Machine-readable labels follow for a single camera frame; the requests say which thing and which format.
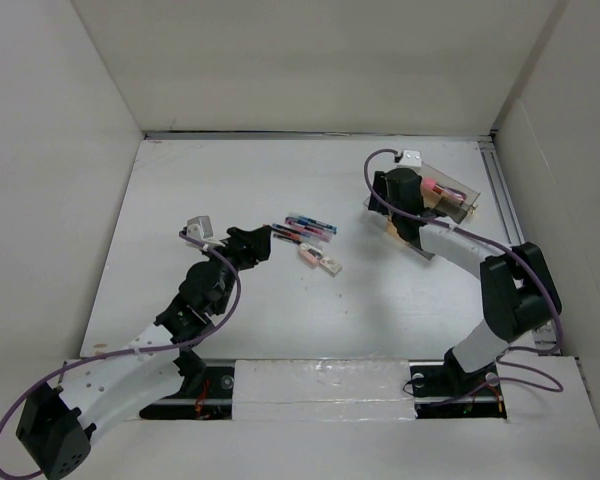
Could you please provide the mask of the pink capped crayon tube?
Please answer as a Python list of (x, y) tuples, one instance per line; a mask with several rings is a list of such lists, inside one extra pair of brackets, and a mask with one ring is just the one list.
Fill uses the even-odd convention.
[(457, 204), (462, 204), (466, 201), (466, 194), (463, 191), (444, 186), (438, 183), (434, 178), (423, 178), (421, 187), (428, 192), (451, 200)]

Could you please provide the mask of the blue grip gel pen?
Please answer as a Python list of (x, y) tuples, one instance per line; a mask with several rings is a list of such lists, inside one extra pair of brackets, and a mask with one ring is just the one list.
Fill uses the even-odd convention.
[(294, 218), (290, 218), (290, 217), (286, 217), (285, 218), (285, 223), (288, 225), (301, 225), (302, 227), (308, 227), (308, 228), (314, 228), (317, 229), (321, 232), (327, 232), (327, 233), (331, 233), (331, 234), (336, 234), (337, 232), (331, 231), (331, 230), (325, 230), (325, 229), (321, 229), (315, 225), (311, 225), (311, 224), (306, 224), (305, 222), (301, 222), (297, 219)]

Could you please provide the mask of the clear blue ink pen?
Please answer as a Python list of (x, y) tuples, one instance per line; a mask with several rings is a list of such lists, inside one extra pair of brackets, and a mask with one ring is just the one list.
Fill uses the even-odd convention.
[(290, 212), (288, 214), (288, 216), (290, 218), (297, 219), (297, 220), (299, 220), (301, 222), (305, 222), (306, 224), (315, 225), (315, 226), (317, 226), (317, 227), (319, 227), (321, 229), (331, 230), (331, 231), (337, 232), (337, 227), (335, 225), (331, 225), (329, 223), (322, 222), (320, 220), (316, 220), (316, 219), (307, 217), (305, 215), (298, 214), (296, 212)]

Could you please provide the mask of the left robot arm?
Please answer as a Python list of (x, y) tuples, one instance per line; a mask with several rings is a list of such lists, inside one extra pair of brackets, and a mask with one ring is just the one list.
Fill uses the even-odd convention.
[(227, 322), (241, 296), (239, 274), (268, 260), (271, 229), (231, 227), (204, 243), (183, 234), (204, 260), (187, 271), (175, 297), (140, 334), (118, 351), (76, 362), (86, 370), (61, 386), (37, 382), (24, 397), (16, 436), (47, 479), (63, 479), (108, 430), (154, 401), (202, 387), (206, 365), (195, 347)]

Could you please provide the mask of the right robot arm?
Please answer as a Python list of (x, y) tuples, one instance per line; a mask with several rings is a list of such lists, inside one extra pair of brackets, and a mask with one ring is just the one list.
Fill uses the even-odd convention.
[(401, 240), (443, 257), (480, 283), (482, 319), (424, 377), (426, 387), (449, 396), (467, 393), (499, 356), (517, 349), (520, 337), (549, 321), (561, 326), (562, 302), (539, 246), (507, 246), (445, 222), (447, 212), (425, 205), (424, 178), (412, 169), (376, 171), (365, 182), (368, 209), (387, 217)]

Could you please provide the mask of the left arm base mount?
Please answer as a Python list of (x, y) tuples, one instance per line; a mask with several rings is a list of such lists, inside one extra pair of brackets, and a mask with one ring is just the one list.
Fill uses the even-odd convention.
[(139, 412), (143, 420), (231, 420), (235, 362), (207, 363), (201, 380), (185, 379), (178, 392)]

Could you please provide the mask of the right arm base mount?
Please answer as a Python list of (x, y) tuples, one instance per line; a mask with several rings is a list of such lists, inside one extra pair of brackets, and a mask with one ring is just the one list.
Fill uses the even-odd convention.
[(470, 374), (458, 386), (443, 378), (443, 363), (439, 361), (410, 362), (409, 373), (403, 392), (413, 398), (417, 420), (507, 417), (500, 385), (486, 384), (497, 374), (494, 363)]

